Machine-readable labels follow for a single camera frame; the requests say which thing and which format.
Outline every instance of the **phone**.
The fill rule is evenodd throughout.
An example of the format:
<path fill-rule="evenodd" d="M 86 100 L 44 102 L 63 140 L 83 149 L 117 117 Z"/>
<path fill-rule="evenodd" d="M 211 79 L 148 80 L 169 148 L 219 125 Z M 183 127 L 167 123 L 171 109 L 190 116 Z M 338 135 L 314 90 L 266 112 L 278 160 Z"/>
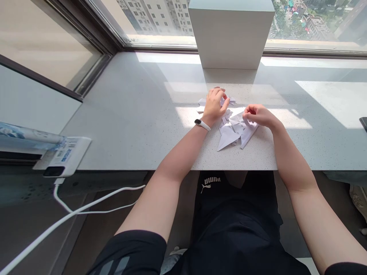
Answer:
<path fill-rule="evenodd" d="M 362 123 L 363 125 L 363 128 L 366 130 L 367 132 L 367 117 L 363 117 L 363 118 L 360 118 L 359 121 Z"/>

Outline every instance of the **white speckled countertop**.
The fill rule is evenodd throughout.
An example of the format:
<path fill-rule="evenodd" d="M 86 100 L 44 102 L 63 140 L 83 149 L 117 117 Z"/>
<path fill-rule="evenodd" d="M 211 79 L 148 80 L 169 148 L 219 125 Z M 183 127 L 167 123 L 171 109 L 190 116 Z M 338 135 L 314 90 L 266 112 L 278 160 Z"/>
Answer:
<path fill-rule="evenodd" d="M 194 125 L 197 101 L 221 86 L 230 109 L 262 103 L 286 126 L 313 170 L 366 170 L 367 61 L 263 57 L 255 70 L 202 69 L 198 55 L 119 53 L 63 135 L 93 142 L 78 169 L 155 170 Z M 276 170 L 269 129 L 217 152 L 209 132 L 193 170 Z"/>

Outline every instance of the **white box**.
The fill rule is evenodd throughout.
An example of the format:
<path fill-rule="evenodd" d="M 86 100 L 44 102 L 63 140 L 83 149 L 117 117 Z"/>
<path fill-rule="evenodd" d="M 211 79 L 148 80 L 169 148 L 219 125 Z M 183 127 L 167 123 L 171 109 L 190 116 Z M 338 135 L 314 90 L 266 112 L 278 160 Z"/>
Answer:
<path fill-rule="evenodd" d="M 203 68 L 257 69 L 274 18 L 271 0 L 191 0 Z"/>

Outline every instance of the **sleeve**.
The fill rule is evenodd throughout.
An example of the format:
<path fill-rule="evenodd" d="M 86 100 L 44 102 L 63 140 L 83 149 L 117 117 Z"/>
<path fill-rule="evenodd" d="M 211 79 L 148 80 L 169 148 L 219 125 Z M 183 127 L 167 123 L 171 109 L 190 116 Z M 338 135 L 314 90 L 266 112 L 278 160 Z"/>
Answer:
<path fill-rule="evenodd" d="M 119 233 L 108 241 L 87 275 L 160 274 L 166 248 L 163 237 L 150 231 Z"/>
<path fill-rule="evenodd" d="M 325 275 L 362 275 L 367 274 L 367 266 L 351 262 L 342 262 L 329 266 Z"/>

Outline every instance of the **label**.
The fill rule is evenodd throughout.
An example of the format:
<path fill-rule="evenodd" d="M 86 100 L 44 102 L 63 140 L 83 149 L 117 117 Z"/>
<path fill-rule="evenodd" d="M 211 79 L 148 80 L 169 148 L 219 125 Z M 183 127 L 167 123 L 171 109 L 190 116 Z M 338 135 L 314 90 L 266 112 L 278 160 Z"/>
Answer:
<path fill-rule="evenodd" d="M 52 161 L 52 166 L 65 165 L 78 143 L 78 138 L 67 138 L 62 147 L 57 151 Z"/>

